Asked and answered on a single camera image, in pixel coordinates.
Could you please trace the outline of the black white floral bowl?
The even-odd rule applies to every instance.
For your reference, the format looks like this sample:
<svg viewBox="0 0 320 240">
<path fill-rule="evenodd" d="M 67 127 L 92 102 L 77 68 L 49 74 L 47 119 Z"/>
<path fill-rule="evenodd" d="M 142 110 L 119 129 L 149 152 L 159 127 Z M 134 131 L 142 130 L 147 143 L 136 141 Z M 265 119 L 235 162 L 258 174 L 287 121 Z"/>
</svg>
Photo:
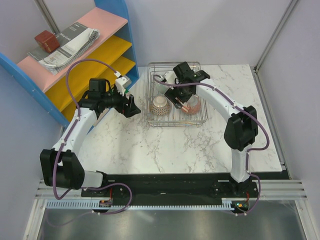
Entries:
<svg viewBox="0 0 320 240">
<path fill-rule="evenodd" d="M 191 98 L 186 102 L 187 103 L 187 114 L 195 115 L 201 109 L 201 101 L 200 98 L 196 95 L 191 96 Z"/>
</svg>

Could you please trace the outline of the pale green ceramic bowl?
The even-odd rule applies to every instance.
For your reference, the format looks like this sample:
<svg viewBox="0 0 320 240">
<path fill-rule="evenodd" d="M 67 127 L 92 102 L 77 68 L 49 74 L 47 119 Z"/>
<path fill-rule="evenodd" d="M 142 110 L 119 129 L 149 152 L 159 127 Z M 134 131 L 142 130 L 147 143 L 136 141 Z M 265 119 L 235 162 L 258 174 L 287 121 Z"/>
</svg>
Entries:
<svg viewBox="0 0 320 240">
<path fill-rule="evenodd" d="M 155 75 L 154 76 L 154 80 L 155 80 L 155 87 L 158 90 L 158 92 L 160 94 L 165 94 L 165 92 L 168 90 L 168 86 L 164 85 L 163 83 L 168 83 L 168 81 L 166 80 L 165 77 L 163 77 L 162 75 Z"/>
</svg>

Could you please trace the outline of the gold lattice pattern bowl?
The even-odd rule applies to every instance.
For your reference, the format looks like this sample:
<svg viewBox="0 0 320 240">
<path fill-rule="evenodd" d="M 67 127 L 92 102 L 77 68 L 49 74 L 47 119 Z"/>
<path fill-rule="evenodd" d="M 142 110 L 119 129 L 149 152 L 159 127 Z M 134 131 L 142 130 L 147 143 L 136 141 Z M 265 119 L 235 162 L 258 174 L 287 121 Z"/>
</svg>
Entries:
<svg viewBox="0 0 320 240">
<path fill-rule="evenodd" d="M 171 105 L 164 96 L 159 95 L 152 100 L 149 109 L 156 116 L 164 116 L 170 112 Z"/>
</svg>

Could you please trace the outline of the orange white floral bowl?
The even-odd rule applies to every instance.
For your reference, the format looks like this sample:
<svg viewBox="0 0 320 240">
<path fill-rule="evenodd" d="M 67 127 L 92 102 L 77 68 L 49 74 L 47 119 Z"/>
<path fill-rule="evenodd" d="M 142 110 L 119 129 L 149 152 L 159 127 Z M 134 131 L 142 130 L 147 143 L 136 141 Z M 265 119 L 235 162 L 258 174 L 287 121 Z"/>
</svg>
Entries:
<svg viewBox="0 0 320 240">
<path fill-rule="evenodd" d="M 190 107 L 186 103 L 183 103 L 177 97 L 175 98 L 175 100 L 176 100 L 176 102 L 178 104 L 178 108 L 180 108 L 184 113 L 189 113 L 190 112 Z"/>
</svg>

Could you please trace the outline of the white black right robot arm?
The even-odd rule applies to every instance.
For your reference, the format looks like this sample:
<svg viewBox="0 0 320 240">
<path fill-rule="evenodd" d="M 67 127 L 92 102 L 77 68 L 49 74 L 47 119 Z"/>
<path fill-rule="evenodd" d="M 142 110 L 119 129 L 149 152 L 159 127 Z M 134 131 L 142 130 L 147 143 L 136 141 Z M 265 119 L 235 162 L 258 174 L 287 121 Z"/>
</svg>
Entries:
<svg viewBox="0 0 320 240">
<path fill-rule="evenodd" d="M 237 103 L 215 84 L 214 79 L 204 70 L 194 71 L 187 62 L 166 71 L 157 81 L 165 88 L 165 96 L 178 109 L 187 107 L 191 97 L 198 96 L 210 104 L 224 119 L 226 125 L 223 138 L 231 149 L 231 171 L 233 180 L 229 191 L 235 197 L 247 191 L 249 151 L 258 135 L 256 109 Z"/>
</svg>

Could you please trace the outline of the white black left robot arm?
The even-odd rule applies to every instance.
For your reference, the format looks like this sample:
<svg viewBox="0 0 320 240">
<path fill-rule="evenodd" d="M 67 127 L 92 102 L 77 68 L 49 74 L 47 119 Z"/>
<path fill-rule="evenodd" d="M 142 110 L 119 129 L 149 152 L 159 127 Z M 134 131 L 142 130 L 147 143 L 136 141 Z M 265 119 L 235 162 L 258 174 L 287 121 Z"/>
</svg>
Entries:
<svg viewBox="0 0 320 240">
<path fill-rule="evenodd" d="M 140 114 L 134 96 L 126 92 L 131 80 L 122 75 L 114 85 L 104 78 L 91 78 L 89 89 L 77 102 L 74 116 L 60 140 L 40 153 L 44 183 L 50 187 L 78 190 L 92 188 L 99 197 L 106 196 L 110 185 L 100 171 L 84 170 L 78 154 L 86 135 L 106 109 L 115 109 L 130 118 Z"/>
</svg>

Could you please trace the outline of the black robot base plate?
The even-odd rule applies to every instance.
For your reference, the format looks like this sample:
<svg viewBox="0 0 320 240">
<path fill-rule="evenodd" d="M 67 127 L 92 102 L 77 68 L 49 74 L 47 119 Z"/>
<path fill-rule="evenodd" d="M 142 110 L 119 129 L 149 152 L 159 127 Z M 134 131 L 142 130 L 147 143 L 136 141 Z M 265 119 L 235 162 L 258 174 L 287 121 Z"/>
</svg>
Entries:
<svg viewBox="0 0 320 240">
<path fill-rule="evenodd" d="M 223 198 L 256 198 L 253 178 L 236 183 L 229 173 L 105 174 L 104 190 L 83 190 L 82 197 L 111 197 L 118 204 L 219 204 Z"/>
</svg>

